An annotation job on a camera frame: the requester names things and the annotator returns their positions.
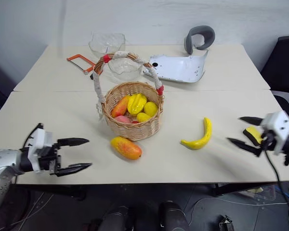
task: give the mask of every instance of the wicker basket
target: wicker basket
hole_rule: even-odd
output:
[[[115,86],[107,93],[106,97],[104,97],[100,87],[99,75],[97,73],[101,73],[104,63],[108,63],[111,59],[117,58],[129,58],[137,63],[143,64],[154,78],[156,89],[147,83],[126,82]],[[117,135],[126,137],[132,141],[137,141],[150,137],[159,130],[160,116],[163,112],[164,87],[161,81],[159,81],[154,67],[150,63],[143,61],[137,55],[127,51],[118,51],[116,53],[107,54],[102,57],[95,65],[93,71],[93,80],[94,89],[97,93],[99,103],[102,106],[102,113],[106,118],[107,124]],[[158,112],[148,121],[142,123],[126,124],[118,122],[111,116],[112,109],[124,96],[132,95],[135,93],[142,93],[147,97],[148,101],[154,102],[158,106]],[[125,116],[127,116],[132,121],[136,120],[136,117],[131,116],[128,112],[125,114]]]

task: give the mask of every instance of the yellow banana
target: yellow banana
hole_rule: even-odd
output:
[[[209,142],[211,135],[212,135],[212,123],[210,119],[204,118],[203,125],[204,125],[205,134],[200,140],[196,140],[196,141],[181,140],[181,144],[192,149],[200,149],[203,146],[205,146]]]

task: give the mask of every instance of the yellow fruit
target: yellow fruit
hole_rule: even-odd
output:
[[[110,141],[110,144],[122,156],[130,160],[137,160],[142,154],[140,147],[138,147],[132,141],[121,136],[113,138]]]
[[[209,142],[211,135],[212,135],[212,123],[208,118],[204,118],[203,125],[204,125],[205,134],[200,140],[196,140],[196,141],[181,140],[181,144],[192,149],[200,149],[203,146],[205,146]]]
[[[158,106],[153,102],[147,102],[144,106],[144,112],[153,117],[158,112]]]
[[[146,97],[142,94],[133,94],[129,98],[129,102],[127,104],[127,110],[132,116],[137,115],[140,113],[146,103]]]
[[[145,122],[145,121],[147,121],[147,120],[149,120],[151,118],[151,116],[149,116],[149,115],[147,115],[146,113],[143,113],[143,112],[141,112],[141,113],[139,113],[138,115],[137,115],[137,121],[138,122]]]

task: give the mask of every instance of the gray curved object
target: gray curved object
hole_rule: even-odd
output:
[[[196,47],[198,50],[205,50],[208,48],[215,40],[215,32],[209,26],[196,26],[189,30],[186,38],[184,39],[184,48],[187,53],[193,53],[193,35],[202,35],[204,37],[204,44],[202,46]]]

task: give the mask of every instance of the white plastic part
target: white plastic part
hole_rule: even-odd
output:
[[[29,147],[28,159],[31,162],[33,171],[39,173],[41,172],[39,157],[43,154],[45,148],[49,149],[52,146],[52,134],[38,128],[31,134],[31,137],[26,144],[26,147]]]
[[[289,116],[284,111],[267,114],[260,126],[262,126],[264,130],[274,131],[276,135],[274,154],[278,155],[289,135]]]
[[[202,56],[168,57],[155,55],[150,57],[150,64],[154,66],[160,79],[195,83],[203,76],[203,66],[208,51]],[[148,70],[145,70],[144,73],[152,76]]]

